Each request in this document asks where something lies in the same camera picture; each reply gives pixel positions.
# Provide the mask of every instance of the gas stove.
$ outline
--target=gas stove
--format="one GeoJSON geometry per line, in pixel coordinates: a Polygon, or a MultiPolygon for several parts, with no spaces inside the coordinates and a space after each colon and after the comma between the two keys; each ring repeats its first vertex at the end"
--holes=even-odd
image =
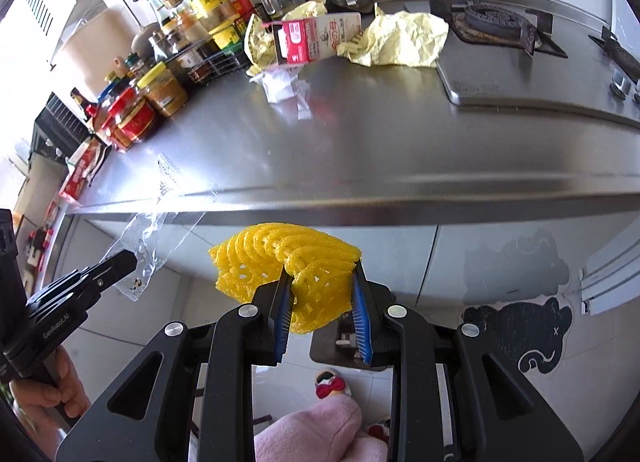
{"type": "Polygon", "coordinates": [[[566,53],[551,39],[553,16],[536,10],[526,14],[536,17],[533,25],[526,16],[481,0],[452,2],[431,0],[431,13],[447,21],[456,36],[468,44],[522,49],[530,56],[546,52],[566,58],[566,53]]]}
{"type": "Polygon", "coordinates": [[[621,68],[634,78],[631,62],[606,39],[602,48],[624,65],[602,52],[587,26],[497,1],[429,0],[428,9],[450,27],[437,67],[453,104],[551,110],[640,128],[640,103],[619,88],[621,68]]]}

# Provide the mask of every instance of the yellow lid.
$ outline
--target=yellow lid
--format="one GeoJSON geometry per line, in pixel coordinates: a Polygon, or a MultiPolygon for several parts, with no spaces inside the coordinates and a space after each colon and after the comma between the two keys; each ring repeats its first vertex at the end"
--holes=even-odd
{"type": "Polygon", "coordinates": [[[149,85],[153,80],[160,76],[166,70],[164,62],[160,62],[153,69],[147,72],[140,81],[138,81],[138,88],[144,88],[149,85]]]}

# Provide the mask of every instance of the cardboard box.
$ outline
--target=cardboard box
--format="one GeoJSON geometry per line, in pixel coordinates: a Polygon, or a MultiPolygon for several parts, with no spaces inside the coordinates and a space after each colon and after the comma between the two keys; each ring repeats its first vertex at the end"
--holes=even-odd
{"type": "Polygon", "coordinates": [[[330,56],[336,48],[362,32],[360,13],[338,13],[302,20],[278,22],[280,52],[287,64],[303,65],[330,56]]]}

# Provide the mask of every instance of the crumpled yellow paper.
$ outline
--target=crumpled yellow paper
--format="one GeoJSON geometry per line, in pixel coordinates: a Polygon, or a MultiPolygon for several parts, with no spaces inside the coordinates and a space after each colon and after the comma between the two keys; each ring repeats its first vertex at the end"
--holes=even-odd
{"type": "Polygon", "coordinates": [[[361,37],[338,45],[338,56],[354,64],[435,67],[449,25],[430,13],[400,11],[385,14],[376,4],[376,17],[361,37]]]}
{"type": "MultiPolygon", "coordinates": [[[[293,8],[286,13],[282,20],[298,20],[319,17],[326,14],[325,0],[310,0],[293,8]]],[[[267,32],[262,26],[262,20],[255,14],[251,15],[244,38],[244,54],[253,64],[246,71],[248,76],[256,76],[265,68],[276,63],[276,46],[273,33],[267,32]]]]}

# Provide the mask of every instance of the stainless steel countertop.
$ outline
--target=stainless steel countertop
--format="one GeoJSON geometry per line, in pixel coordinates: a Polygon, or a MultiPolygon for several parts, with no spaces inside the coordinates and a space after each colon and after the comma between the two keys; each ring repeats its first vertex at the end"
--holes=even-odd
{"type": "Polygon", "coordinates": [[[124,219],[153,208],[161,152],[190,194],[166,207],[206,211],[203,223],[212,225],[408,225],[640,209],[636,129],[551,111],[456,107],[435,69],[331,58],[306,65],[301,78],[311,86],[311,119],[299,120],[295,104],[269,105],[243,72],[214,81],[146,143],[112,153],[72,211],[124,219]]]}

